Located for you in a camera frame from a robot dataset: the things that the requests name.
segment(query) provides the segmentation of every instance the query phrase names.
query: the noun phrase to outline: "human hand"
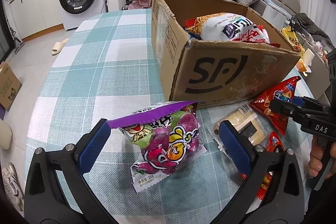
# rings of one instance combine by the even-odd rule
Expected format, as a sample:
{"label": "human hand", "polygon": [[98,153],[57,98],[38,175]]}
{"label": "human hand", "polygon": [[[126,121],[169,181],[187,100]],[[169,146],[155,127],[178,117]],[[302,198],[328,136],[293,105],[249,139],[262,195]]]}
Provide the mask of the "human hand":
{"label": "human hand", "polygon": [[[310,152],[310,161],[308,163],[308,171],[309,174],[313,177],[316,177],[319,171],[322,169],[322,156],[323,156],[323,149],[319,146],[318,137],[313,136],[311,141],[311,152]],[[332,143],[330,147],[330,155],[333,158],[336,158],[336,143]],[[334,161],[333,166],[331,167],[329,173],[327,174],[326,179],[330,178],[332,175],[336,173],[336,161]]]}

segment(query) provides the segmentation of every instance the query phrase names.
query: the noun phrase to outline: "beige stool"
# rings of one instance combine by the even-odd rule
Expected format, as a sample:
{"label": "beige stool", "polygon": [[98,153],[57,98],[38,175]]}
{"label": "beige stool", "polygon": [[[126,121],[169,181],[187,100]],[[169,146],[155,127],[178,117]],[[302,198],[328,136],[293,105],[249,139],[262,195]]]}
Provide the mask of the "beige stool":
{"label": "beige stool", "polygon": [[9,126],[0,119],[0,147],[8,150],[11,146],[12,131]]}

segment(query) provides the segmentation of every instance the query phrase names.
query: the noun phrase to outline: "plaid tablecloth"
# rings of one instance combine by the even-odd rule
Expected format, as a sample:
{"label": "plaid tablecloth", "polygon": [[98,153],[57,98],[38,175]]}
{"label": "plaid tablecloth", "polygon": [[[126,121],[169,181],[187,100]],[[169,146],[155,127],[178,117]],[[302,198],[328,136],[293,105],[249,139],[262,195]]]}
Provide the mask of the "plaid tablecloth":
{"label": "plaid tablecloth", "polygon": [[[287,77],[298,75],[293,69]],[[295,95],[310,96],[301,80]],[[31,117],[25,177],[37,147],[46,151],[76,143],[100,118],[113,119],[164,101],[151,45],[151,10],[126,10],[83,22],[53,64]],[[216,121],[245,102],[197,110],[208,152],[160,183],[136,194],[130,166],[140,150],[112,130],[90,173],[84,177],[120,223],[210,223],[237,191],[242,178],[210,135]],[[269,132],[274,128],[264,120]],[[305,185],[311,136],[289,121],[286,148],[293,148]],[[69,204],[79,210],[58,173]],[[305,187],[305,199],[309,189]]]}

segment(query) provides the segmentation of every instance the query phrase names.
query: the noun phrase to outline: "curtain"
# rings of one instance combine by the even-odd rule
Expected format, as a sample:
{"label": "curtain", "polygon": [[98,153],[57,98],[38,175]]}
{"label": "curtain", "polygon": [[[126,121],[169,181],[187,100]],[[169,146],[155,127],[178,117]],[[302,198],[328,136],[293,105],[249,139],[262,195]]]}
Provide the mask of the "curtain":
{"label": "curtain", "polygon": [[336,47],[336,4],[330,0],[301,0],[301,12],[329,35]]}

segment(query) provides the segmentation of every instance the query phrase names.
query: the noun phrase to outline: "white cabinet door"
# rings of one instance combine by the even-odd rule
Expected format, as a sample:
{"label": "white cabinet door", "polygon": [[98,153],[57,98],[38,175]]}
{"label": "white cabinet door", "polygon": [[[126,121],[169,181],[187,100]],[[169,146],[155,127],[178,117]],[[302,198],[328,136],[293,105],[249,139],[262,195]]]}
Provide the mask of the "white cabinet door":
{"label": "white cabinet door", "polygon": [[46,28],[62,24],[59,0],[38,0]]}
{"label": "white cabinet door", "polygon": [[25,32],[21,37],[46,29],[38,0],[22,0],[22,17],[25,21]]}
{"label": "white cabinet door", "polygon": [[16,25],[16,29],[20,34],[20,37],[25,37],[24,34],[26,33],[26,26],[22,12],[23,3],[21,2],[21,0],[14,0],[10,4],[10,9],[12,10],[13,19]]}

